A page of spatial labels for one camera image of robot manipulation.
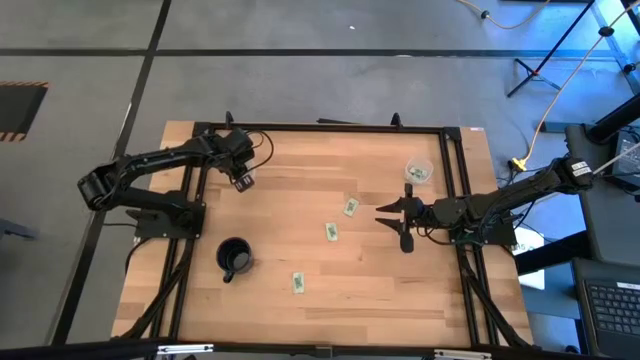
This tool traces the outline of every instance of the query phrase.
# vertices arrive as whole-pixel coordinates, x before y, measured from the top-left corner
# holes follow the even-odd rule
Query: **keyboard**
[[[639,290],[587,281],[587,293],[596,329],[640,337]]]

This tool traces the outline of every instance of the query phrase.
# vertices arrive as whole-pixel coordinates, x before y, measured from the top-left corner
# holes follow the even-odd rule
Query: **concrete floor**
[[[536,6],[476,3],[508,23]],[[615,0],[599,3],[616,6]],[[160,4],[0,0],[0,47],[146,47]],[[548,49],[582,6],[550,5],[508,32],[480,23],[454,0],[176,1],[160,47]],[[597,29],[587,14],[563,48],[588,49]],[[635,45],[637,34],[626,34],[626,46]],[[608,49],[605,42],[600,48]],[[535,65],[539,59],[526,61]],[[0,243],[0,348],[45,341],[89,216],[75,183],[109,159],[140,65],[140,58],[0,57],[0,79],[51,83],[27,139],[0,143],[0,217],[40,232],[34,242],[5,237]],[[543,74],[562,83],[576,65],[551,61]],[[555,95],[547,85],[531,83],[507,99],[524,76],[509,58],[157,58],[127,151],[157,148],[167,120],[221,121],[226,110],[242,122],[325,117],[368,124],[386,124],[397,111],[406,124],[486,128],[496,176],[505,176],[505,161],[524,155]],[[615,62],[589,61],[549,120],[593,122],[631,95]],[[528,165],[564,155],[563,140],[542,134]],[[109,217],[125,219],[120,211]],[[534,207],[527,223],[553,238],[584,228],[578,200],[569,196]],[[131,238],[130,229],[103,230],[71,341],[108,338]],[[536,342],[559,350],[562,344],[547,346],[539,336],[555,329],[556,339],[574,343],[559,322],[566,323],[532,315]]]

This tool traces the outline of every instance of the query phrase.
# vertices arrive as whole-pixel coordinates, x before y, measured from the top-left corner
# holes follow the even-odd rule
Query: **black mug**
[[[224,270],[222,281],[228,284],[236,273],[244,274],[253,265],[249,243],[241,238],[229,238],[220,244],[216,254],[218,266]]]

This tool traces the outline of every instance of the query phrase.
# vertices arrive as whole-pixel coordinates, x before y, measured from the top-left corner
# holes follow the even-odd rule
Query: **tripod stand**
[[[556,50],[558,50],[558,47],[560,46],[560,44],[562,44],[562,42],[564,41],[564,39],[567,38],[567,36],[569,36],[569,34],[571,33],[571,30],[573,30],[573,28],[578,24],[578,22],[580,21],[580,19],[582,19],[582,17],[584,16],[584,14],[587,13],[587,10],[589,10],[589,8],[591,8],[591,5],[593,5],[593,3],[595,2],[595,0],[591,0],[587,3],[587,6],[584,7],[584,9],[582,9],[582,12],[580,12],[580,15],[578,15],[578,17],[573,21],[573,23],[571,24],[571,26],[569,26],[569,28],[567,29],[567,31],[564,32],[564,34],[562,35],[562,37],[560,38],[560,40],[558,40],[558,42],[553,46],[553,49],[551,49],[551,51],[549,51],[549,53],[547,54],[547,56],[544,57],[544,59],[542,60],[542,62],[540,63],[540,65],[538,65],[537,68],[532,69],[529,65],[525,64],[522,60],[516,58],[516,63],[520,66],[522,66],[523,68],[525,68],[527,70],[527,77],[522,80],[520,82],[520,84],[518,84],[513,90],[511,90],[508,94],[507,97],[510,98],[511,96],[513,96],[513,94],[515,94],[518,90],[520,90],[520,88],[522,88],[523,86],[525,86],[527,83],[529,83],[529,81],[543,81],[547,84],[549,84],[550,86],[552,86],[553,88],[555,88],[556,90],[560,90],[560,86],[558,86],[556,83],[554,83],[553,81],[543,77],[542,75],[540,75],[540,70],[542,70],[542,67],[547,63],[547,61],[549,61],[549,59],[551,58],[551,56],[553,56],[553,53],[556,52]]]

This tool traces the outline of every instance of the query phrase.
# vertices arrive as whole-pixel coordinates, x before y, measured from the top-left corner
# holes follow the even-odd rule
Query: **wooden tabletop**
[[[190,138],[193,122],[167,123],[162,147]],[[431,161],[428,183],[414,187],[432,203],[447,196],[438,137],[425,134],[271,131],[273,159],[257,169],[256,185],[240,194],[211,170],[204,201],[205,225],[196,242],[180,324],[181,340],[274,344],[469,346],[455,250],[415,236],[404,254],[398,235],[374,221],[375,208],[403,193],[404,167],[413,156]],[[496,189],[482,129],[463,128],[463,146],[474,193]],[[259,142],[259,135],[252,135]],[[256,161],[268,155],[265,143]],[[454,169],[455,152],[451,144]],[[183,169],[153,176],[150,189],[178,189]],[[457,171],[456,193],[461,194]],[[197,171],[193,184],[197,180]],[[343,214],[349,198],[360,202]],[[329,242],[325,223],[336,223]],[[445,231],[435,231],[447,240]],[[216,250],[238,236],[252,247],[255,264],[222,282]],[[150,241],[131,260],[113,334],[128,330],[155,296],[167,240]],[[531,333],[512,257],[484,249],[491,295],[525,340]],[[293,294],[292,274],[303,272],[304,294]],[[481,338],[482,307],[476,299]],[[170,319],[171,301],[165,319]],[[168,332],[164,321],[162,334]]]

